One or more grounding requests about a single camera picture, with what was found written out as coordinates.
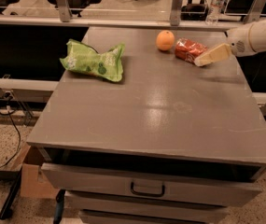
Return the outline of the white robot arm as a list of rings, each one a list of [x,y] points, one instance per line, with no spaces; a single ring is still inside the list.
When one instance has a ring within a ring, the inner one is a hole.
[[[266,51],[266,19],[254,21],[227,31],[225,43],[206,50],[195,60],[196,66],[206,66],[230,58],[252,56]]]

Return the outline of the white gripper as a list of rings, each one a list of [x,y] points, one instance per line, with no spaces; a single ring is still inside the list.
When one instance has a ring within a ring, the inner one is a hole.
[[[206,66],[211,63],[227,60],[231,53],[236,57],[255,55],[251,45],[251,30],[254,23],[248,23],[226,32],[227,43],[216,45],[199,55],[195,60],[196,66]]]

